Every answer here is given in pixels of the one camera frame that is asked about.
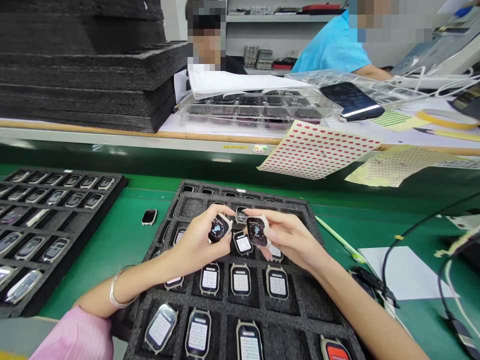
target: blue shirt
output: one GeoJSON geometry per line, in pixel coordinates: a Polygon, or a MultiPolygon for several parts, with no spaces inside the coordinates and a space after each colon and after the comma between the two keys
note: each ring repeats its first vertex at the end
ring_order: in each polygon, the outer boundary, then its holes
{"type": "Polygon", "coordinates": [[[370,65],[367,52],[349,28],[349,10],[328,22],[301,53],[292,73],[337,69],[346,73],[370,65]]]}

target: label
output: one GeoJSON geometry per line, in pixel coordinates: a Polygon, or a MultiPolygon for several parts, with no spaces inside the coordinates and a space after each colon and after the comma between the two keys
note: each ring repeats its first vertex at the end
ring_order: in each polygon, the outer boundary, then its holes
{"type": "Polygon", "coordinates": [[[222,149],[248,149],[250,146],[244,145],[224,145],[222,149]]]}

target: pink sleeve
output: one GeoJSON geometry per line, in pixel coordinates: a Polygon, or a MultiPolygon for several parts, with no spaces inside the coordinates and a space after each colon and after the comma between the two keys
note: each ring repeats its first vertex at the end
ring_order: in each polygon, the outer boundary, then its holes
{"type": "Polygon", "coordinates": [[[112,360],[110,320],[74,307],[60,319],[30,360],[112,360]]]}

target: shelf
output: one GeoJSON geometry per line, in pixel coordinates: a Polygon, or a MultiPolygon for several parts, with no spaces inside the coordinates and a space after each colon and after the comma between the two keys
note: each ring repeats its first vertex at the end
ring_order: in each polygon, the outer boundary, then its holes
{"type": "Polygon", "coordinates": [[[248,75],[280,75],[280,76],[284,76],[292,72],[291,70],[277,70],[277,69],[258,70],[251,67],[245,67],[245,71],[248,75]]]}
{"type": "Polygon", "coordinates": [[[338,15],[227,15],[227,23],[328,23],[338,15]]]}

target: clear plastic tray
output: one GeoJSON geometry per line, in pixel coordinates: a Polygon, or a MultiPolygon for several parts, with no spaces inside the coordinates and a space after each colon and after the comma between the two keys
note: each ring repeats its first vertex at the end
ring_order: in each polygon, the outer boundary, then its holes
{"type": "Polygon", "coordinates": [[[327,85],[350,82],[355,84],[386,110],[397,109],[406,103],[411,104],[413,101],[421,101],[428,96],[420,91],[398,87],[386,82],[376,81],[335,69],[291,73],[285,75],[285,77],[315,85],[316,89],[327,85]]]}
{"type": "Polygon", "coordinates": [[[219,95],[195,100],[190,94],[178,104],[182,123],[197,122],[286,133],[295,119],[328,127],[343,108],[313,88],[267,93],[219,95]]]}

